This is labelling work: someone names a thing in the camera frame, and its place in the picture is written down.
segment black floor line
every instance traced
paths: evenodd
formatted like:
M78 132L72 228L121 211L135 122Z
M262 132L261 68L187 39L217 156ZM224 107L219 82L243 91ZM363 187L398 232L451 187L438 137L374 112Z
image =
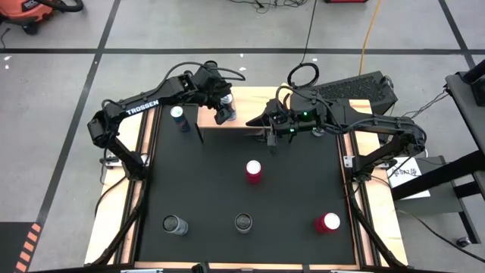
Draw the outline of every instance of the black floor line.
M98 49L103 49L106 46L106 42L108 41L108 36L111 31L111 28L113 27L114 18L116 16L119 6L120 6L120 0L115 0L108 17L108 21L106 23L105 30L103 31L102 38L99 41ZM73 114L73 119L70 122L69 130L67 131L67 136L64 140L64 144L62 145L61 154L59 155L58 161L55 164L51 181L49 182L47 191L45 192L44 200L42 201L39 214L37 215L37 222L40 223L42 226L44 226L45 224L45 220L49 215L52 202L54 201L54 195L58 188L59 181L61 180L62 171L64 170L64 166L66 165L70 148L73 145L74 136L76 135L77 128L79 127L81 115L83 114L84 106L86 105L86 101L89 96L89 91L91 90L92 82L94 81L94 78L96 76L96 71L98 70L101 57L102 57L102 53L101 51L98 51L95 54L94 59L92 60L91 68L89 69L89 73L86 77L86 82L84 83L83 91L81 92L79 101L77 102L76 110L74 111L74 114Z
M465 60L467 61L468 68L475 67L475 62L473 61L473 58L471 57L471 54L468 51L468 47L465 43L465 40L463 39L463 36L460 33L458 26L456 25L455 19L453 19L452 13L449 10L448 5L446 4L446 1L438 0L438 2L440 3L441 8L443 9L443 13L445 14L445 17L448 20L449 27L451 27L452 29L456 42L458 42L460 49L463 50L464 52L464 57L465 57Z
M225 49L2 49L0 54L303 54L305 49L225 48ZM360 55L362 49L308 49L309 54ZM366 55L470 55L485 54L485 49L366 49Z

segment wooden table frame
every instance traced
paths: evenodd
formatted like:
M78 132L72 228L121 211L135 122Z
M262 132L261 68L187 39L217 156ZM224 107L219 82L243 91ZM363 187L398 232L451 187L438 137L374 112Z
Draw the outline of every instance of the wooden table frame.
M236 101L236 108L239 123L227 123L227 127L244 127L246 120L254 118L262 113L265 103L274 96L276 87L233 87L232 92ZM356 110L364 113L371 113L371 107L367 100L350 100L350 105ZM141 115L135 115L124 120L120 125L120 140L130 150L137 150L141 153L149 154L150 158L155 151L155 137L160 124L161 108L151 109ZM198 124L200 127L215 127L214 113L206 108L199 109ZM367 155L380 147L375 133L355 132L348 133L339 138L338 141L340 158L343 153L353 155L355 150L361 155ZM373 173L375 177L387 181L384 170L376 169ZM105 186L103 192L112 184L116 183L124 176L122 168L108 170L105 176ZM92 229L92 236L89 242L85 263L97 259L104 249L111 242L114 235L118 232L121 223L128 216L128 212L133 209L138 201L141 181L129 182L125 180L118 187L114 188L99 206L98 214ZM404 245L402 244L399 224L394 209L393 198L389 187L379 181L371 180L365 184L364 189L360 189L355 194L359 207L374 226L382 241L393 252L395 257L407 264ZM355 265L310 265L310 270L352 270L359 269L361 265L376 265L380 262L386 265L371 244L370 239L360 223L352 221L352 236L354 237ZM136 220L131 226L120 249L111 258L110 263L129 263L134 262L136 268L191 268L198 262L137 262L134 261L134 250L136 245L139 221ZM239 264L239 263L210 263L211 269L280 269L280 270L302 270L303 265L294 264Z

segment blue can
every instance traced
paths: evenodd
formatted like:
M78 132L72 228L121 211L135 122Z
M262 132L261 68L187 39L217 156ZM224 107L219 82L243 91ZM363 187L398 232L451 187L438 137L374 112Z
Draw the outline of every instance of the blue can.
M182 107L174 106L170 110L170 115L172 116L172 118L174 118L175 124L179 127L180 131L182 131L182 132L190 131L190 125L189 125L187 118L183 114L183 108Z

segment white paper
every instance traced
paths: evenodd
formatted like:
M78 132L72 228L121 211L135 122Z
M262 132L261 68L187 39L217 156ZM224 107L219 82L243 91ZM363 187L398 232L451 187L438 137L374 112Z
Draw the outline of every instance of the white paper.
M394 165L389 170L387 170L388 176L391 175L394 172L394 170L396 170L408 158L403 157L403 158L394 158L394 159L397 160L397 164ZM395 172L392 177L389 177L389 183L391 187L394 188L420 175L421 175L421 171L419 170L416 159L411 158L401 168L399 168L399 170L397 170L397 172ZM403 199L413 199L413 198L421 198L421 197L430 197L430 191L425 190L424 192L416 193L415 195L408 196Z

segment wooden board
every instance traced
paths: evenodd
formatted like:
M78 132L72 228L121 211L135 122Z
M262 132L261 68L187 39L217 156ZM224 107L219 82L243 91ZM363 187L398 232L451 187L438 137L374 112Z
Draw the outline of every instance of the wooden board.
M232 91L234 94L234 99L236 102L237 119L235 121L226 122L223 125L225 127L241 128L246 127L246 122L253 119L254 117L260 115L265 107L266 102L274 97L277 87L233 87ZM281 90L280 100L288 93L286 89ZM357 111L370 113L371 107L369 101L367 100L351 100L351 106ZM214 122L214 110L208 110L207 108L199 109L198 125L201 128L211 128L220 127ZM126 119L120 127L120 137L129 149L134 149L136 141L138 138L138 129L134 130L134 127L130 125L124 125L129 119ZM146 130L152 129L152 117L149 119L150 122L147 123ZM149 133L145 132L145 139L143 140L143 149L146 150L148 147L148 138L146 137ZM357 132L357 142L358 149L362 155L368 154L380 147L377 135L375 133L364 133ZM352 147L349 138L345 137L346 148ZM376 170L373 173L374 176L380 177L387 181L385 171ZM106 183L112 184L122 177L122 170L120 168L115 168L110 170L106 174ZM125 187L118 187L117 191L113 191L106 196L102 205L99 208L98 216L95 220L95 225L93 227L92 237L89 243L88 253L86 255L86 262L91 262L102 253L105 247L111 242L112 237L116 234L120 227L120 220L124 209L124 202L127 194L127 183ZM396 217L396 211L394 209L393 198L390 193L389 187L386 187L378 181L368 181L367 182L367 192L369 203L371 207L372 220L374 222L374 228L376 232L380 235L383 242L387 247L394 253L396 258L404 264L407 264L407 259L405 256L404 245L402 244L401 233L399 229L399 224ZM135 190L135 198L133 198L133 203L136 201L138 192ZM364 243L365 259L367 264L372 263L372 255L370 251L370 241L361 228L362 240ZM127 262L130 256L131 249L128 246L131 245L133 239L133 229L130 230L125 238L124 253L122 255L122 261ZM190 262L186 263L173 263L173 262L137 262L136 266L140 268L147 267L157 267L157 268L188 268L193 264ZM218 264L212 263L211 267L217 268L256 268L256 269L268 269L268 268L279 268L279 269L301 269L301 265L263 265L263 264ZM356 265L311 265L311 269L356 269Z

